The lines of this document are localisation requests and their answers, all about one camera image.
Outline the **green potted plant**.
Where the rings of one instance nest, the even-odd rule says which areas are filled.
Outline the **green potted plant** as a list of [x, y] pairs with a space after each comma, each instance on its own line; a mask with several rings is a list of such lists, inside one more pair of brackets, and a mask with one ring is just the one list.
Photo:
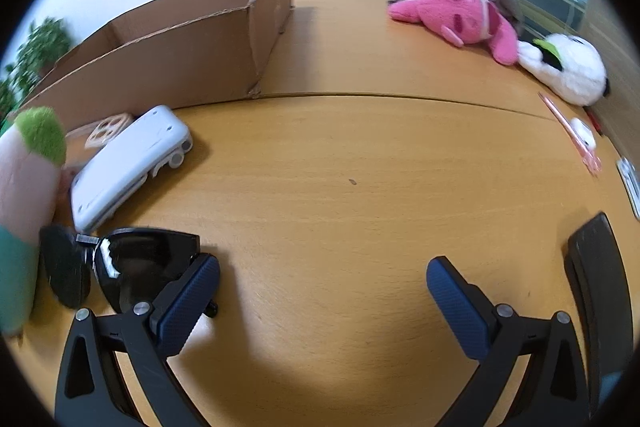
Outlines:
[[26, 98], [54, 64], [74, 45], [70, 28], [62, 18], [31, 22], [15, 61], [1, 67], [1, 120]]

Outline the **pink green plush doll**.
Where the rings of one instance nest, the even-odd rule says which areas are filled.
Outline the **pink green plush doll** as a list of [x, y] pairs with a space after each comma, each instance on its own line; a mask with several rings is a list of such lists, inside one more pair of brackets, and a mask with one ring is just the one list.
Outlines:
[[1, 135], [1, 332], [21, 332], [34, 305], [39, 232], [50, 225], [66, 159], [50, 107], [19, 113]]

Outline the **pink pen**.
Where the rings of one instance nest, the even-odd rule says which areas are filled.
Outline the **pink pen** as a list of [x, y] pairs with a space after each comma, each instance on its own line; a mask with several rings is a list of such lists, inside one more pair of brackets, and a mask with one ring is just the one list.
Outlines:
[[593, 152], [593, 150], [589, 150], [587, 145], [582, 142], [582, 139], [580, 139], [575, 130], [570, 127], [570, 122], [562, 115], [560, 110], [552, 102], [551, 98], [548, 98], [547, 95], [544, 95], [541, 92], [538, 93], [538, 96], [570, 137], [570, 141], [572, 141], [580, 158], [582, 158], [582, 163], [593, 176], [597, 176], [602, 170], [600, 158]]

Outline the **black sunglasses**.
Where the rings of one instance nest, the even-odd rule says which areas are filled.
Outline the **black sunglasses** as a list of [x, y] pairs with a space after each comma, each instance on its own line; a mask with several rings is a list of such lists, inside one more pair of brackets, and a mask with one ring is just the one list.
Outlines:
[[94, 236], [63, 225], [42, 228], [39, 247], [49, 286], [64, 307], [81, 308], [96, 282], [116, 313], [153, 301], [201, 250], [200, 238], [186, 232], [120, 228]]

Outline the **pink plush toy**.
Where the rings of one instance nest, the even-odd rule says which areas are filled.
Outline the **pink plush toy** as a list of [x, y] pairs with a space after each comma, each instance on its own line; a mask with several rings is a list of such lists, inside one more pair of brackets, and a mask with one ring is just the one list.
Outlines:
[[499, 64], [518, 61], [516, 31], [489, 0], [397, 0], [387, 14], [398, 22], [422, 24], [457, 48], [485, 43]]

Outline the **white handheld device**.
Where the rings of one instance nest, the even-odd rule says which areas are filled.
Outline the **white handheld device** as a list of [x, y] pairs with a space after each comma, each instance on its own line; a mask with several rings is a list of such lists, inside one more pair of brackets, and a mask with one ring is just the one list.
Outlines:
[[96, 231], [160, 168], [180, 167], [192, 147], [189, 127], [167, 106], [148, 110], [76, 174], [70, 186], [75, 229]]

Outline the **white panda plush toy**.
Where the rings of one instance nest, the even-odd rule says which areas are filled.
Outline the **white panda plush toy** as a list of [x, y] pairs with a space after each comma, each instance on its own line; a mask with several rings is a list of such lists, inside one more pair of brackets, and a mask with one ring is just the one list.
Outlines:
[[568, 104], [591, 106], [610, 93], [601, 55], [579, 36], [550, 34], [520, 41], [518, 64]]

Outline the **white blister pack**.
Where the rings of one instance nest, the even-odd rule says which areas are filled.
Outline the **white blister pack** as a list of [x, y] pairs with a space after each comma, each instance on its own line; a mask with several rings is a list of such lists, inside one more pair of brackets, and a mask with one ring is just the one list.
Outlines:
[[627, 192], [634, 217], [636, 217], [637, 220], [640, 220], [640, 186], [637, 171], [634, 169], [634, 164], [627, 158], [623, 157], [616, 162], [616, 167]]

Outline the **clear phone case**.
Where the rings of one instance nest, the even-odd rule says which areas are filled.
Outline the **clear phone case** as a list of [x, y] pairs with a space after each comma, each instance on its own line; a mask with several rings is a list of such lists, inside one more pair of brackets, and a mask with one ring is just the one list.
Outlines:
[[107, 143], [113, 141], [133, 122], [134, 117], [130, 114], [120, 113], [70, 130], [65, 135], [65, 166], [84, 167]]

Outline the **small white eraser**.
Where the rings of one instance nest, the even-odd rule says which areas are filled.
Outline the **small white eraser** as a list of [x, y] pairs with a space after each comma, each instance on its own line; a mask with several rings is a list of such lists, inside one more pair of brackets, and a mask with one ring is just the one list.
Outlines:
[[595, 150], [597, 148], [596, 139], [594, 139], [594, 135], [588, 124], [579, 118], [572, 118], [570, 120], [570, 127], [588, 150]]

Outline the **brown cardboard box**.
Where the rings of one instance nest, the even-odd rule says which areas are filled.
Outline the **brown cardboard box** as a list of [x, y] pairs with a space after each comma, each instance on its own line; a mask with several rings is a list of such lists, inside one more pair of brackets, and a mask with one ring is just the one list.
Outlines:
[[153, 0], [61, 57], [22, 103], [48, 106], [73, 130], [160, 104], [243, 100], [265, 72], [292, 0]]

